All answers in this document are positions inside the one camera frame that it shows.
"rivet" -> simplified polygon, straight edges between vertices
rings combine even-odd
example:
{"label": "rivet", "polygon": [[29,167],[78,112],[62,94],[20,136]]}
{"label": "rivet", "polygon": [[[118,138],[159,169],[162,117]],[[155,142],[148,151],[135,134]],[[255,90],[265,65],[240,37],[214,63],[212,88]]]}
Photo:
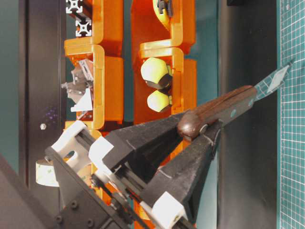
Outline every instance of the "rivet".
{"label": "rivet", "polygon": [[94,226],[94,221],[93,221],[93,219],[88,219],[88,221],[87,221],[87,226],[88,226],[88,228],[93,228],[93,226]]}
{"label": "rivet", "polygon": [[45,123],[42,123],[40,125],[40,130],[45,130],[47,128],[47,125]]}
{"label": "rivet", "polygon": [[61,224],[61,223],[62,223],[62,216],[57,216],[57,217],[56,217],[56,222],[57,222],[58,224]]}
{"label": "rivet", "polygon": [[76,209],[77,207],[78,207],[77,201],[76,201],[76,200],[72,201],[72,203],[71,203],[71,208],[72,208],[72,209]]}
{"label": "rivet", "polygon": [[231,112],[231,118],[233,118],[235,115],[236,115],[236,109],[234,109],[234,110]]}

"wooden knife handle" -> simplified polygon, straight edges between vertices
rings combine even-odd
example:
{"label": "wooden knife handle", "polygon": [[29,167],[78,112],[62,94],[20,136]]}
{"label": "wooden knife handle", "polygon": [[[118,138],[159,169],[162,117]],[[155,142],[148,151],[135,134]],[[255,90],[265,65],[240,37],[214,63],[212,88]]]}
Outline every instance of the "wooden knife handle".
{"label": "wooden knife handle", "polygon": [[187,111],[178,124],[178,133],[192,141],[205,125],[211,125],[216,120],[226,125],[252,108],[256,94],[253,86],[243,86]]}

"green cutting mat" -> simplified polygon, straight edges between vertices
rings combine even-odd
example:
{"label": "green cutting mat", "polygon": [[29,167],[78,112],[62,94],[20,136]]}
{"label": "green cutting mat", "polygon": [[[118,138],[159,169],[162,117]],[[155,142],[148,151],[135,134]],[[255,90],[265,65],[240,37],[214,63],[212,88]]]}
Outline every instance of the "green cutting mat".
{"label": "green cutting mat", "polygon": [[278,0],[279,65],[295,57],[279,93],[278,228],[305,229],[305,0]]}

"orange storage bin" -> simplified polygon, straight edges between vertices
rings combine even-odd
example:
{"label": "orange storage bin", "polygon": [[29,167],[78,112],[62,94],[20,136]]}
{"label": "orange storage bin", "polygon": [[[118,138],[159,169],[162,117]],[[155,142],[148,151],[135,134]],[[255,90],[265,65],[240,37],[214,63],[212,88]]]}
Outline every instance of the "orange storage bin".
{"label": "orange storage bin", "polygon": [[93,114],[83,121],[89,129],[102,129],[105,121],[122,123],[124,119],[124,65],[120,57],[105,56],[99,45],[66,46],[73,65],[82,59],[93,61]]}
{"label": "orange storage bin", "polygon": [[[163,113],[151,110],[147,105],[147,97],[156,89],[149,87],[141,76],[141,66],[150,57],[156,57],[169,64],[173,71],[171,108]],[[134,124],[166,118],[170,115],[193,109],[197,106],[197,65],[196,61],[184,59],[179,48],[141,50],[134,66]],[[188,145],[183,141],[173,151],[174,158]]]}
{"label": "orange storage bin", "polygon": [[121,56],[123,4],[123,0],[93,0],[92,36],[66,40],[65,46],[99,44],[107,56]]}
{"label": "orange storage bin", "polygon": [[195,0],[172,0],[173,17],[169,30],[157,18],[153,0],[133,0],[132,54],[133,62],[139,50],[179,47],[188,54],[195,43]]}

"bolt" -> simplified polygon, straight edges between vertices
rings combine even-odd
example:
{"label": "bolt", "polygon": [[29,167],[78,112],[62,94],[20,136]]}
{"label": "bolt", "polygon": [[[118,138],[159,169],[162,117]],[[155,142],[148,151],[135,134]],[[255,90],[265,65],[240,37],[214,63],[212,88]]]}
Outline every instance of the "bolt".
{"label": "bolt", "polygon": [[78,207],[77,201],[76,201],[76,200],[72,201],[72,203],[71,203],[71,208],[72,208],[72,209],[77,209],[77,207]]}
{"label": "bolt", "polygon": [[40,125],[40,130],[45,130],[47,128],[47,125],[45,125],[44,123],[42,123]]}
{"label": "bolt", "polygon": [[58,224],[61,224],[61,223],[62,223],[62,216],[57,216],[57,217],[56,217],[56,222],[57,222]]}
{"label": "bolt", "polygon": [[88,219],[88,221],[87,221],[87,227],[88,227],[88,228],[93,228],[93,226],[94,226],[94,221],[93,221],[93,219]]}

